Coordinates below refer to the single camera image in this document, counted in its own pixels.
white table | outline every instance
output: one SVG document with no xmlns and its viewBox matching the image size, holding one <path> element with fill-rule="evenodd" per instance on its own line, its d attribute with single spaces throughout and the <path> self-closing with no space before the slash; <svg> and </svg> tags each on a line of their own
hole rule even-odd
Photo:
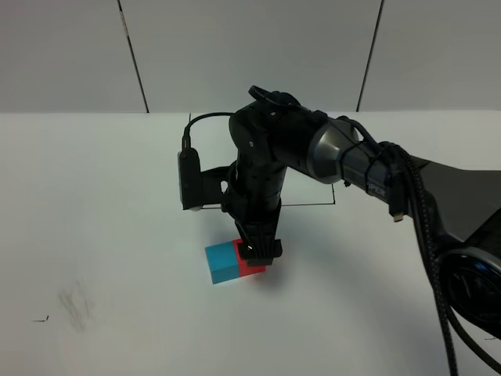
<svg viewBox="0 0 501 376">
<path fill-rule="evenodd" d="M 499 113 L 350 115 L 417 156 L 501 168 Z M 2 374 L 447 374 L 412 222 L 355 187 L 284 208 L 284 254 L 265 278 L 213 286 L 204 247 L 237 232 L 218 210 L 181 209 L 186 119 L 0 116 Z M 193 128 L 203 168 L 235 159 L 231 144 L 209 146 L 220 137 L 225 126 Z M 283 199 L 330 194 L 290 173 Z M 500 358 L 499 341 L 467 327 Z M 462 374 L 493 374 L 456 349 Z"/>
</svg>

white wall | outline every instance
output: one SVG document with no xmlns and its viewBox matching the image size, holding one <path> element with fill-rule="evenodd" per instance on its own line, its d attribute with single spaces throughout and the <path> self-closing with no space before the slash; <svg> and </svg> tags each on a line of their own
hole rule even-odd
<svg viewBox="0 0 501 376">
<path fill-rule="evenodd" d="M 500 110 L 500 13 L 498 0 L 387 0 L 361 110 Z"/>
<path fill-rule="evenodd" d="M 499 112 L 347 115 L 415 155 L 501 169 Z M 264 280 L 213 286 L 204 247 L 237 232 L 220 211 L 181 210 L 186 118 L 0 116 L 0 373 L 447 374 L 412 221 L 355 187 L 282 210 L 284 254 Z M 212 140 L 202 124 L 193 135 L 200 150 Z M 499 358 L 499 341 L 468 330 Z M 456 350 L 462 374 L 493 375 Z"/>
<path fill-rule="evenodd" d="M 122 1 L 152 112 L 235 110 L 252 85 L 353 111 L 374 0 Z"/>
<path fill-rule="evenodd" d="M 116 0 L 2 0 L 0 112 L 144 112 Z"/>
</svg>

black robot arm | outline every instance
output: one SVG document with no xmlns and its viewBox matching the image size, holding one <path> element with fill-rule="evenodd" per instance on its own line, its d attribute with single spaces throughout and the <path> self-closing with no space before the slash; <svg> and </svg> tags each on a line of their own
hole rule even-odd
<svg viewBox="0 0 501 376">
<path fill-rule="evenodd" d="M 184 209 L 221 204 L 243 239 L 241 258 L 269 265 L 282 254 L 275 235 L 287 167 L 321 183 L 344 180 L 387 202 L 396 222 L 404 215 L 414 218 L 446 343 L 443 316 L 455 317 L 442 301 L 501 336 L 501 172 L 464 171 L 411 157 L 393 143 L 377 143 L 357 121 L 310 111 L 287 93 L 254 86 L 249 93 L 253 103 L 234 114 L 219 113 L 230 116 L 238 149 L 229 167 L 202 172 L 191 147 L 189 128 L 210 115 L 187 127 L 178 156 Z M 225 192 L 221 181 L 228 183 Z M 448 357 L 451 364 L 453 350 Z"/>
</svg>

